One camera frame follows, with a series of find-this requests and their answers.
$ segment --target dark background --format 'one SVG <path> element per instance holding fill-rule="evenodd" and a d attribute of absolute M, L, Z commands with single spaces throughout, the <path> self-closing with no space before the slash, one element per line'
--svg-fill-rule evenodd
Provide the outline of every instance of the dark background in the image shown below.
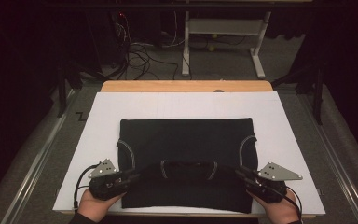
<path fill-rule="evenodd" d="M 334 12 L 272 13 L 267 36 L 290 39 L 307 34 L 292 70 L 315 58 L 325 59 L 324 83 L 358 141 L 358 3 L 345 13 Z M 171 12 L 125 13 L 136 31 L 134 37 L 158 45 L 161 30 L 173 32 L 172 16 L 168 16 Z M 184 13 L 177 15 L 182 31 Z M 102 63 L 113 63 L 119 57 L 120 52 L 114 51 L 117 41 L 106 28 L 107 16 L 50 13 L 30 0 L 0 1 L 0 180 L 31 131 L 48 113 L 52 105 L 49 96 L 57 86 L 57 67 L 62 61 L 72 59 L 98 71 Z M 232 18 L 242 16 L 230 14 Z"/>

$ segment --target metal rail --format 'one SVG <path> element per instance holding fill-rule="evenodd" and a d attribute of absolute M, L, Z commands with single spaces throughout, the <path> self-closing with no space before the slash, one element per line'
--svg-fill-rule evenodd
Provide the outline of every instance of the metal rail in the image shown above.
<path fill-rule="evenodd" d="M 67 108 L 70 108 L 76 96 L 77 93 L 73 90 L 68 93 L 67 100 L 69 102 L 69 106 Z M 48 136 L 46 143 L 37 153 L 36 158 L 34 159 L 34 162 L 32 163 L 26 177 L 22 181 L 22 184 L 17 191 L 16 196 L 14 197 L 10 207 L 7 209 L 7 212 L 2 219 L 1 224 L 15 224 L 19 221 L 21 213 L 24 210 L 24 207 L 27 204 L 28 199 L 30 198 L 34 190 L 34 187 L 36 186 L 39 176 L 42 174 L 43 168 L 45 167 L 49 155 L 51 154 L 51 146 L 54 143 L 54 139 L 57 136 L 57 133 L 59 132 L 65 119 L 66 111 L 62 114 L 60 118 L 58 118 L 58 120 L 54 124 L 54 127 L 52 128 L 51 133 Z"/>
<path fill-rule="evenodd" d="M 352 183 L 351 178 L 345 171 L 344 166 L 342 165 L 336 150 L 330 143 L 327 138 L 326 133 L 324 132 L 324 128 L 319 125 L 316 120 L 312 116 L 312 108 L 310 102 L 305 95 L 299 95 L 299 100 L 301 104 L 306 107 L 307 114 L 310 116 L 310 120 L 312 120 L 313 125 L 316 128 L 317 133 L 319 134 L 322 143 L 324 145 L 324 152 L 326 153 L 326 158 L 329 162 L 329 165 L 335 174 L 338 184 L 341 186 L 342 192 L 345 194 L 345 197 L 348 200 L 351 209 L 358 220 L 358 189 Z"/>

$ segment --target table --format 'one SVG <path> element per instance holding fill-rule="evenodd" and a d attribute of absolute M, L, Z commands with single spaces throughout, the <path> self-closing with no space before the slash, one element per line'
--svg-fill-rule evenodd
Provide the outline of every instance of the table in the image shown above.
<path fill-rule="evenodd" d="M 286 182 L 300 196 L 303 217 L 325 213 L 308 167 L 301 155 L 277 92 L 267 81 L 108 81 L 97 93 L 53 210 L 71 213 L 73 192 L 81 172 L 110 158 L 117 165 L 116 143 L 121 119 L 252 118 L 258 169 L 269 161 L 303 175 Z M 85 177 L 81 185 L 88 185 Z M 109 214 L 131 216 L 263 217 L 253 203 L 251 214 L 189 207 L 121 208 Z"/>
<path fill-rule="evenodd" d="M 232 3 L 232 2 L 311 2 L 312 0 L 213 0 L 209 2 Z M 191 2 L 205 2 L 205 0 L 191 0 Z M 223 20 L 223 19 L 191 19 L 189 12 L 185 17 L 185 46 L 183 50 L 182 75 L 190 74 L 190 49 L 188 40 L 190 34 L 217 34 L 217 35 L 257 35 L 257 43 L 254 48 L 250 48 L 250 54 L 255 66 L 257 77 L 266 78 L 261 65 L 258 52 L 264 39 L 267 27 L 269 25 L 270 11 L 266 11 L 264 18 L 259 20 Z"/>

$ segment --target desk leg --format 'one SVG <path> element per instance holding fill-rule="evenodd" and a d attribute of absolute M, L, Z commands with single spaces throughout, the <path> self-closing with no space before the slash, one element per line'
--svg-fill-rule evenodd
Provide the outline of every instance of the desk leg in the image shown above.
<path fill-rule="evenodd" d="M 261 44 L 263 43 L 264 35 L 266 33 L 267 27 L 269 25 L 269 16 L 271 15 L 271 12 L 266 12 L 266 15 L 264 16 L 264 22 L 260 27 L 260 32 L 258 34 L 258 40 L 255 48 L 251 48 L 250 52 L 252 55 L 252 60 L 255 65 L 255 71 L 257 72 L 257 77 L 260 79 L 266 78 L 266 74 L 264 74 L 263 67 L 260 62 L 260 58 L 258 57 L 258 52 L 260 51 Z"/>
<path fill-rule="evenodd" d="M 189 38 L 189 12 L 186 12 L 185 18 L 185 48 L 183 50 L 183 60 L 182 60 L 182 76 L 188 77 L 190 74 L 190 49 L 188 47 L 188 38 Z"/>

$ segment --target wooden edge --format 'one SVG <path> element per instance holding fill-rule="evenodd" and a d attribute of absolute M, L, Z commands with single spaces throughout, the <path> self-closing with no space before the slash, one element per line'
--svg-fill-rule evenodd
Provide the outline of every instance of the wooden edge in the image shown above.
<path fill-rule="evenodd" d="M 106 81 L 101 92 L 252 92 L 273 91 L 265 80 Z"/>

